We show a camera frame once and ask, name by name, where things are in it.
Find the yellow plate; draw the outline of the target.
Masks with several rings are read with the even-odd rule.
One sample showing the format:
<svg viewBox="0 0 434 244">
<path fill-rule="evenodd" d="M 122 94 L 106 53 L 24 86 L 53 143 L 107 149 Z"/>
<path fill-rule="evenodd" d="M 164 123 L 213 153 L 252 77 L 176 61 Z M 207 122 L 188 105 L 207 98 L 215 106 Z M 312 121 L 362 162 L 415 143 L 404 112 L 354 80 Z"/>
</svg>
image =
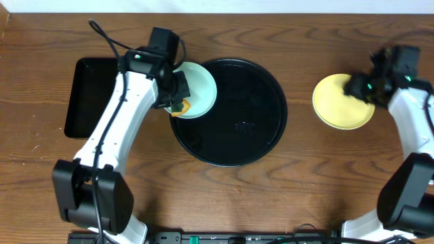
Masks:
<svg viewBox="0 0 434 244">
<path fill-rule="evenodd" d="M 324 123 L 336 129 L 357 129 L 365 125 L 374 114 L 374 105 L 344 95 L 343 87 L 350 78 L 348 74 L 329 75 L 313 90 L 315 113 Z"/>
</svg>

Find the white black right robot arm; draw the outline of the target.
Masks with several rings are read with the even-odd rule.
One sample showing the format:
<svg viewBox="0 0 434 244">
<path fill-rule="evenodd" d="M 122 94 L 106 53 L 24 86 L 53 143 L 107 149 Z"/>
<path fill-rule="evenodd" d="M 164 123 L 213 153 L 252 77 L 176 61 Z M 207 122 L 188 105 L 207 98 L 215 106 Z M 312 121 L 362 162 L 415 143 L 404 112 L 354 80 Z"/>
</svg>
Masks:
<svg viewBox="0 0 434 244">
<path fill-rule="evenodd" d="M 385 108 L 403 150 L 403 163 L 382 188 L 376 209 L 342 224 L 340 238 L 366 242 L 410 242 L 433 236 L 433 86 L 417 77 L 420 50 L 386 46 L 372 55 L 370 74 L 344 85 L 347 96 Z"/>
</svg>

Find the orange green scrubbing sponge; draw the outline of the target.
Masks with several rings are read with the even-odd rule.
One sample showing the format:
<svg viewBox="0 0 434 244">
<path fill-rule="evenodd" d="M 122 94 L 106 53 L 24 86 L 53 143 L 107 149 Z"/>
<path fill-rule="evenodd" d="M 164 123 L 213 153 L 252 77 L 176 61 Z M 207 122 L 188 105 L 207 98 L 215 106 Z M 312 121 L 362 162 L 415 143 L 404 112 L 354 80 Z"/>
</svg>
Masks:
<svg viewBox="0 0 434 244">
<path fill-rule="evenodd" d="M 180 115 L 183 115 L 186 113 L 191 107 L 191 104 L 184 98 L 182 102 L 179 102 L 177 104 L 172 104 L 170 107 L 171 110 L 171 116 L 172 117 L 179 117 Z"/>
</svg>

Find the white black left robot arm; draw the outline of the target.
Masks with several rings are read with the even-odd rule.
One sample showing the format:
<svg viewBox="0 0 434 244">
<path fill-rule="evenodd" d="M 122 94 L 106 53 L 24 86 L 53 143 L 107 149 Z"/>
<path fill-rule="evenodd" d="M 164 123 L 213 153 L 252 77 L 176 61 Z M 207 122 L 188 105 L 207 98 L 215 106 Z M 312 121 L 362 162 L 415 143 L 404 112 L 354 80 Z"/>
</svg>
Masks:
<svg viewBox="0 0 434 244">
<path fill-rule="evenodd" d="M 60 217 L 95 232 L 91 243 L 144 243 L 147 227 L 134 217 L 134 196 L 123 175 L 127 156 L 149 109 L 186 108 L 190 91 L 176 61 L 184 43 L 153 28 L 146 47 L 117 54 L 115 87 L 97 126 L 72 161 L 58 160 L 52 181 Z"/>
</svg>

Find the mint plate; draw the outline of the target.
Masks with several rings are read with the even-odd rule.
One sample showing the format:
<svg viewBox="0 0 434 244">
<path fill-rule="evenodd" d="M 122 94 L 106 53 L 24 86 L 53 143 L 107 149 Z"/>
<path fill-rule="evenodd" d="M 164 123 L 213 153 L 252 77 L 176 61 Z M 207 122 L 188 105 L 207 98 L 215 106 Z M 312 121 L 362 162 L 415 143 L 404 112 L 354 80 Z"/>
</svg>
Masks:
<svg viewBox="0 0 434 244">
<path fill-rule="evenodd" d="M 211 73 L 202 65 L 184 62 L 175 72 L 182 71 L 189 86 L 190 96 L 186 101 L 191 107 L 179 118 L 195 119 L 206 114 L 217 97 L 216 82 Z"/>
</svg>

